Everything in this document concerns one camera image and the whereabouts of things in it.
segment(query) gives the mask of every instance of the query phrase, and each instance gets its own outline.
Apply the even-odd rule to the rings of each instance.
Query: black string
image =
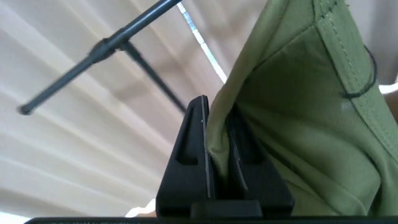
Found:
[[[358,98],[358,97],[362,96],[363,94],[367,93],[377,81],[377,63],[376,63],[376,60],[374,59],[373,54],[371,53],[371,51],[366,46],[365,46],[365,49],[368,52],[368,54],[369,54],[369,56],[370,56],[370,58],[372,60],[372,63],[373,63],[373,79],[372,79],[372,81],[370,83],[367,83],[362,88],[362,90],[359,90],[356,93],[344,93],[343,97],[347,98],[349,100],[353,99],[353,98]]]

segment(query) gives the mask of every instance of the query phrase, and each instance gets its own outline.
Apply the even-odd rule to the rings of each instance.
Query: beige curtain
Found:
[[[155,197],[183,114],[124,53],[16,112],[155,2],[0,0],[0,211],[124,216]],[[265,3],[183,1],[227,76]],[[131,42],[185,104],[223,84],[178,7]]]

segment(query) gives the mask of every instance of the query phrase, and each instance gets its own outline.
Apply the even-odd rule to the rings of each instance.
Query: garment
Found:
[[[293,215],[398,215],[398,125],[344,1],[269,0],[210,110],[228,175],[236,103],[295,198]]]

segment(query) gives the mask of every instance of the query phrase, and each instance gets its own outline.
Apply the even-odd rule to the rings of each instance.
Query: black metal rod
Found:
[[[183,112],[186,112],[184,104],[175,96],[173,91],[163,82],[155,70],[141,57],[139,51],[129,42],[121,44],[120,49],[125,51],[141,68],[147,72],[151,79],[163,90],[163,92],[173,101],[173,103]]]
[[[111,37],[98,42],[85,59],[83,59],[79,64],[75,65],[71,70],[69,70],[57,81],[52,83],[42,93],[39,93],[27,104],[19,107],[19,112],[24,115],[31,114],[36,107],[48,100],[54,93],[58,92],[66,84],[76,78],[80,73],[84,72],[94,63],[100,62],[110,57],[122,43],[128,41],[128,39],[130,39],[134,34],[145,28],[145,26],[153,22],[180,1],[181,0],[160,0],[148,10],[143,12],[140,16],[135,18],[128,25],[115,32]]]

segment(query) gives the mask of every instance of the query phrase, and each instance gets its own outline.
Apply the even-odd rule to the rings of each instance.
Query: green fabric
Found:
[[[398,125],[344,1],[269,0],[210,110],[206,146],[228,175],[237,103],[287,183],[294,215],[398,215]]]

